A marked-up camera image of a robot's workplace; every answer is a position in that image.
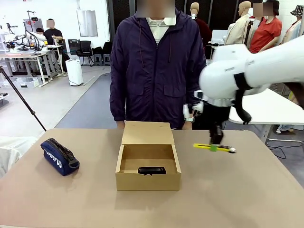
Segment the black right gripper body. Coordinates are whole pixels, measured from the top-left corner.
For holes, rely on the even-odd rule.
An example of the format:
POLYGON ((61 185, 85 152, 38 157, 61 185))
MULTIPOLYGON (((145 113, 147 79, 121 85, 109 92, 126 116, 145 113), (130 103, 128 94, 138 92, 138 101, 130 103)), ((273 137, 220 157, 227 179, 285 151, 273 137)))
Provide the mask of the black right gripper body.
POLYGON ((207 105, 205 108, 206 114, 206 130, 212 127, 219 126, 223 129, 223 123, 228 120, 230 114, 230 107, 218 107, 207 105))

